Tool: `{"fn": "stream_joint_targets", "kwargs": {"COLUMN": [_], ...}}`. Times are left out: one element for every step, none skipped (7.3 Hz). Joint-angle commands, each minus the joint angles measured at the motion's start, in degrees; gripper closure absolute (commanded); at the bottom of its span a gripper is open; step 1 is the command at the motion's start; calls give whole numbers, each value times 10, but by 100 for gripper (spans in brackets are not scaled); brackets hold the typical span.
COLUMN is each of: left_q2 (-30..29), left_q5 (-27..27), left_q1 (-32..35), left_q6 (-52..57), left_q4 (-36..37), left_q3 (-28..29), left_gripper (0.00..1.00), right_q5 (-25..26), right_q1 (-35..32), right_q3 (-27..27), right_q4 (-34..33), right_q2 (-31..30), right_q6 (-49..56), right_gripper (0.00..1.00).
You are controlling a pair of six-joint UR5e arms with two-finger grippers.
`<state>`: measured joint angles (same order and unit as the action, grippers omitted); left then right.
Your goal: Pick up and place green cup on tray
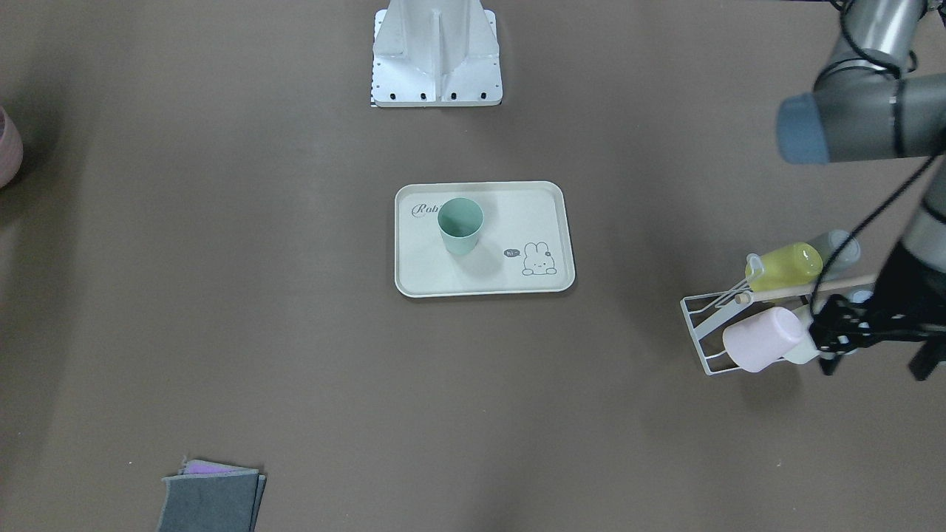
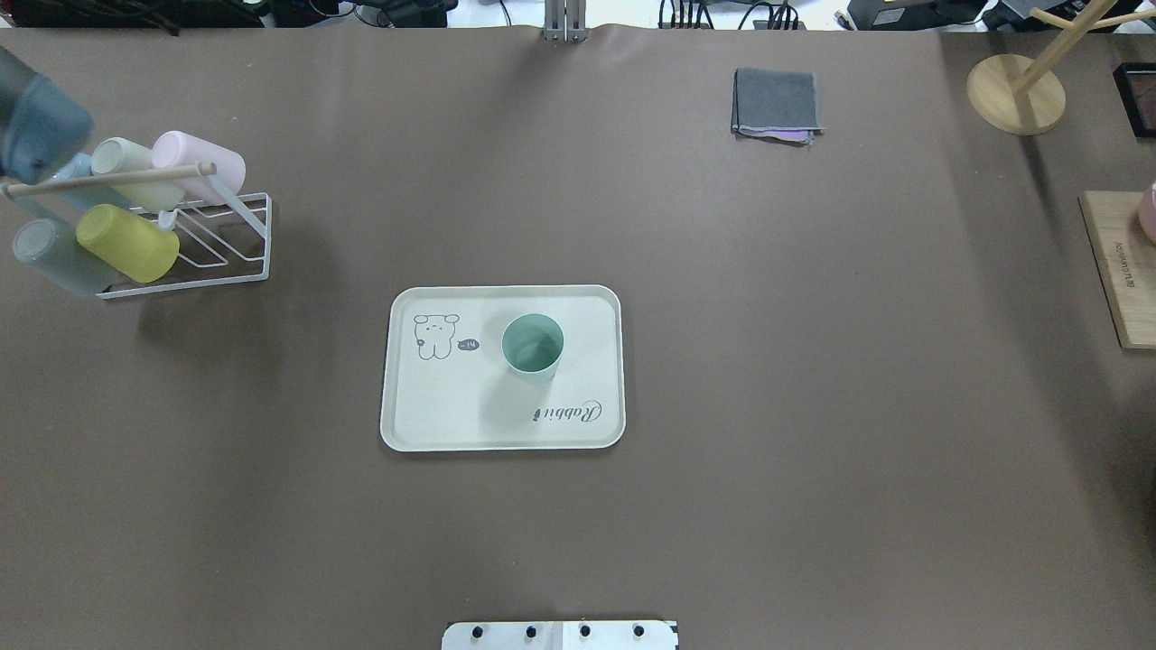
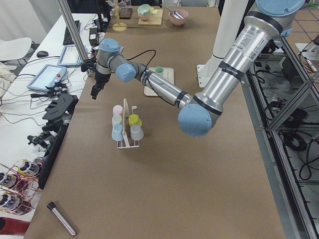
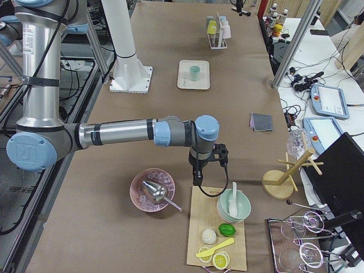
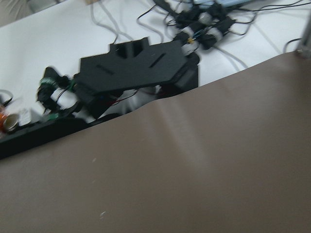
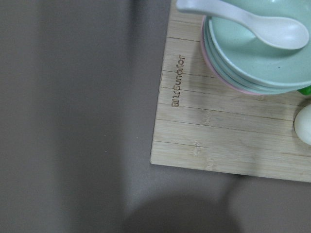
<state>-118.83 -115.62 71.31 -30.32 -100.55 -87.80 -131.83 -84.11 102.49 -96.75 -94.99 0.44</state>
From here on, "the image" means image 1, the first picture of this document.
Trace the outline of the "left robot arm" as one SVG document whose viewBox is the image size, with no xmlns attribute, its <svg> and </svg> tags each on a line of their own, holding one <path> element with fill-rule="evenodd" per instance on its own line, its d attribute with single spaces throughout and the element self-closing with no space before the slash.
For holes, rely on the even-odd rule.
<svg viewBox="0 0 946 532">
<path fill-rule="evenodd" d="M 817 277 L 809 296 L 809 333 L 819 366 L 834 374 L 848 353 L 882 341 L 916 341 L 909 363 L 925 381 L 945 357 L 944 75 L 911 74 L 912 43 L 942 1 L 837 1 L 839 38 L 809 93 L 778 109 L 778 151 L 797 165 L 892 160 L 925 161 L 845 242 L 878 218 L 927 169 L 927 185 L 863 303 L 841 294 L 821 299 Z"/>
</svg>

